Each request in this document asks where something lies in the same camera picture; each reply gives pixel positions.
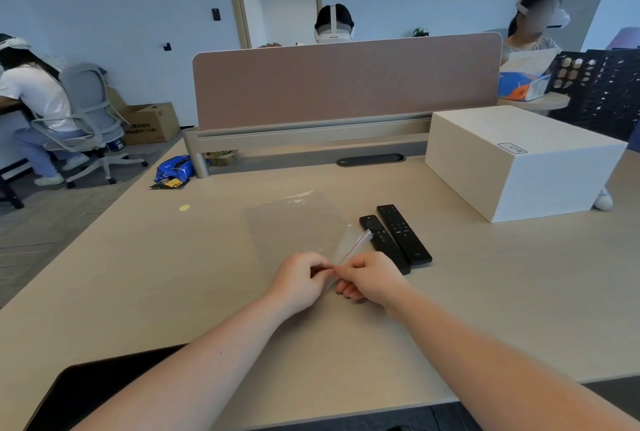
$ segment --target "white box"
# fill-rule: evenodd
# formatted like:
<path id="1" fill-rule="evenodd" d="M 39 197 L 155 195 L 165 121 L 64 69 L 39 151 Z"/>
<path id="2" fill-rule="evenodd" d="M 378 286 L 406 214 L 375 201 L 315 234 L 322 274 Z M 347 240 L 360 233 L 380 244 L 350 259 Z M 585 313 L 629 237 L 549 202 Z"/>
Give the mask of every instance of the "white box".
<path id="1" fill-rule="evenodd" d="M 627 143 L 513 106 L 433 114 L 424 162 L 489 222 L 589 210 Z"/>

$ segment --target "hand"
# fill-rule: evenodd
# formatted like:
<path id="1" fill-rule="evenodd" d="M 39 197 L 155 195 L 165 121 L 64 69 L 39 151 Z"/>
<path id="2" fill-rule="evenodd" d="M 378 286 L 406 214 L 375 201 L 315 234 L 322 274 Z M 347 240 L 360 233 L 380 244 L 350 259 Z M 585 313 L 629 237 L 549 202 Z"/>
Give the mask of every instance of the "hand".
<path id="1" fill-rule="evenodd" d="M 333 265 L 315 252 L 299 252 L 285 259 L 269 289 L 283 302 L 287 317 L 314 304 L 333 277 Z"/>
<path id="2" fill-rule="evenodd" d="M 336 266 L 335 273 L 342 281 L 335 292 L 345 298 L 367 298 L 388 309 L 391 297 L 399 287 L 408 286 L 391 259 L 382 252 L 365 252 L 352 257 L 344 266 Z"/>

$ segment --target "person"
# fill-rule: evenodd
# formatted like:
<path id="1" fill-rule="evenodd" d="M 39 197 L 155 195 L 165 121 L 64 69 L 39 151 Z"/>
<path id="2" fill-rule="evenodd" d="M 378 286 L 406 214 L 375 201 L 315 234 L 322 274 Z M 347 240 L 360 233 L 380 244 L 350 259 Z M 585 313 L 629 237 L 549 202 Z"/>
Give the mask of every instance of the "person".
<path id="1" fill-rule="evenodd" d="M 332 16 L 335 19 L 335 31 L 332 31 Z M 318 44 L 351 42 L 355 35 L 355 23 L 349 9 L 344 5 L 325 5 L 318 12 L 314 34 Z"/>
<path id="2" fill-rule="evenodd" d="M 640 430 L 587 388 L 421 295 L 384 254 L 333 266 L 305 252 L 284 261 L 264 296 L 140 376 L 74 431 L 209 429 L 276 328 L 311 306 L 334 274 L 337 293 L 381 305 L 404 325 L 485 431 Z"/>
<path id="3" fill-rule="evenodd" d="M 64 120 L 71 115 L 71 105 L 58 81 L 58 71 L 34 55 L 30 48 L 23 39 L 0 34 L 0 64 L 4 69 L 0 77 L 0 112 L 22 102 L 37 117 L 44 118 L 46 129 L 59 139 L 86 135 L 73 120 Z M 35 180 L 36 185 L 56 185 L 65 181 L 43 146 L 52 141 L 51 138 L 33 127 L 15 131 L 13 138 L 23 156 L 31 162 L 33 171 L 40 176 Z M 63 170 L 76 168 L 89 159 L 83 153 L 66 150 L 56 154 L 67 160 Z"/>
<path id="4" fill-rule="evenodd" d="M 555 49 L 558 54 L 562 51 L 553 39 L 543 36 L 554 14 L 561 14 L 563 23 L 553 27 L 563 28 L 568 23 L 569 17 L 560 9 L 561 3 L 562 0 L 518 1 L 518 11 L 502 45 L 502 64 L 509 60 L 510 53 L 521 50 Z"/>

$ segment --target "jeans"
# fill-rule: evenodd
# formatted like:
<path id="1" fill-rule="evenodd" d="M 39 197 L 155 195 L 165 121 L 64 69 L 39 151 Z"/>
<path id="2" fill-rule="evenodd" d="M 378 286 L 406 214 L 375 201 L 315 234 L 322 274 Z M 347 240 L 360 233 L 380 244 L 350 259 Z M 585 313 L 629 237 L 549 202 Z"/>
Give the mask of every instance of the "jeans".
<path id="1" fill-rule="evenodd" d="M 76 138 L 78 136 L 84 136 L 86 133 L 83 130 L 75 130 L 72 132 L 57 132 L 50 130 L 50 132 L 60 138 L 66 140 L 68 138 Z M 13 132 L 13 139 L 20 146 L 20 151 L 24 155 L 24 158 L 31 162 L 31 167 L 37 175 L 41 177 L 55 177 L 58 175 L 58 171 L 51 163 L 49 153 L 43 148 L 43 145 L 51 138 L 44 133 L 39 132 L 36 128 L 21 128 Z M 80 152 L 68 152 L 67 150 L 56 150 L 56 155 L 61 160 L 73 159 L 81 157 Z"/>

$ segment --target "hair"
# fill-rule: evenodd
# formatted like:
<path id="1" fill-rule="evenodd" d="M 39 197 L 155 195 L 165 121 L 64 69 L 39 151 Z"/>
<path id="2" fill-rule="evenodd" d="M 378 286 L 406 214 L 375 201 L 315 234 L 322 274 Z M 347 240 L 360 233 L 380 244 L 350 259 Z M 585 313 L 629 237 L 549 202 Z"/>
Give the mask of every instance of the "hair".
<path id="1" fill-rule="evenodd" d="M 355 26 L 348 8 L 340 3 L 336 3 L 335 5 L 335 19 L 338 23 L 344 23 L 351 28 Z M 325 5 L 320 8 L 320 12 L 318 12 L 318 18 L 314 28 L 318 30 L 319 27 L 329 24 L 331 24 L 331 7 L 329 5 Z"/>
<path id="2" fill-rule="evenodd" d="M 43 71 L 48 72 L 54 79 L 59 79 L 60 73 L 57 69 L 51 67 L 41 58 L 35 55 L 32 51 L 27 49 L 5 47 L 4 49 L 0 50 L 0 64 L 2 64 L 2 67 L 5 71 L 9 71 L 9 69 L 14 69 L 25 64 L 30 64 L 32 66 L 41 68 Z"/>
<path id="3" fill-rule="evenodd" d="M 544 2 L 549 2 L 551 0 L 521 0 L 520 1 L 520 5 L 522 5 L 524 8 L 534 8 L 537 5 L 540 5 L 541 3 Z M 509 30 L 507 32 L 507 37 L 511 37 L 512 35 L 514 35 L 516 33 L 516 31 L 518 30 L 518 14 L 520 12 L 516 12 L 516 15 L 513 17 L 513 19 L 511 20 L 511 23 L 509 24 Z"/>

